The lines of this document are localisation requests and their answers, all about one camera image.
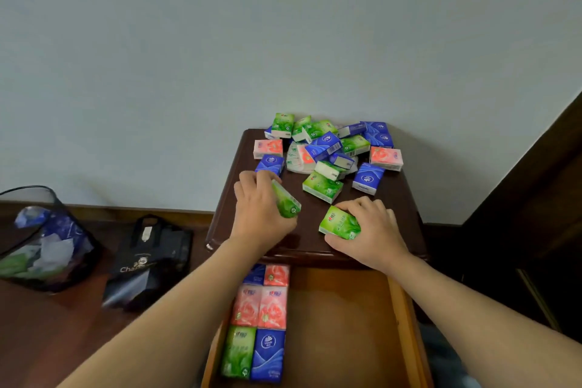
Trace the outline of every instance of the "hand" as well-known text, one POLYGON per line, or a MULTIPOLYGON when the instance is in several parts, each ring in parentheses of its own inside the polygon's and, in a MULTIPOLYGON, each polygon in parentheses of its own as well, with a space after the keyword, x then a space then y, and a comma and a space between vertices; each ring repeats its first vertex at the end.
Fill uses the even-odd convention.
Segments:
POLYGON ((236 214, 230 237, 243 237, 255 244, 262 254, 295 229, 297 217, 279 214, 271 180, 281 183, 273 172, 260 170, 241 172, 235 183, 236 214))
POLYGON ((393 265, 410 255, 398 231, 394 212, 387 210, 381 200, 372 202, 364 196, 336 207, 355 216, 361 232, 354 239, 327 234, 325 242, 331 247, 385 274, 392 274, 393 265))

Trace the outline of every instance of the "mesh trash can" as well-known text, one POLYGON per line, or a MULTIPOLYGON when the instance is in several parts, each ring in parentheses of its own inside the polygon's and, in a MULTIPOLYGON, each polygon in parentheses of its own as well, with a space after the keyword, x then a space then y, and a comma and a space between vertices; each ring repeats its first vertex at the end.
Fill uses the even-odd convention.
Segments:
POLYGON ((0 279, 55 293, 85 279, 101 252, 52 189, 0 193, 0 279))

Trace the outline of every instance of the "open drawer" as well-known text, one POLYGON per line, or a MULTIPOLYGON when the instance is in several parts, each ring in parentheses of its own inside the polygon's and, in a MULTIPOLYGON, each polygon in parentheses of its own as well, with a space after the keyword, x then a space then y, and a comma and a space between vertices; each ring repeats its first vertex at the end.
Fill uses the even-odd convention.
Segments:
MULTIPOLYGON (((230 313, 202 387, 264 387, 220 375, 230 313)), ((282 387, 432 387, 409 296, 375 270, 294 267, 287 300, 282 387)))

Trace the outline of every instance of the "person's right hand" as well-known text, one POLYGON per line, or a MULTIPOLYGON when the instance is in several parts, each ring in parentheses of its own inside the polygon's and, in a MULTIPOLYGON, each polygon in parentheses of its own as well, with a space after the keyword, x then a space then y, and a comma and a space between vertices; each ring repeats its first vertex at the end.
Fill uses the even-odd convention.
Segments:
POLYGON ((336 207, 355 216, 361 232, 354 239, 327 234, 325 242, 331 247, 386 274, 391 274, 393 265, 410 255, 398 231, 394 212, 387 210, 381 200, 372 202, 363 196, 338 203, 336 207))

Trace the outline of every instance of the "gray wall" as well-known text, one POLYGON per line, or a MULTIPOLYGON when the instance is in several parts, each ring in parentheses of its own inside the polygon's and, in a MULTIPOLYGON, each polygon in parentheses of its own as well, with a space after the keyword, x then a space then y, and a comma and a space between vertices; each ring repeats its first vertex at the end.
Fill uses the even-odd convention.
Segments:
POLYGON ((388 121, 462 223, 582 86, 582 0, 0 0, 0 189, 214 210, 277 111, 388 121))

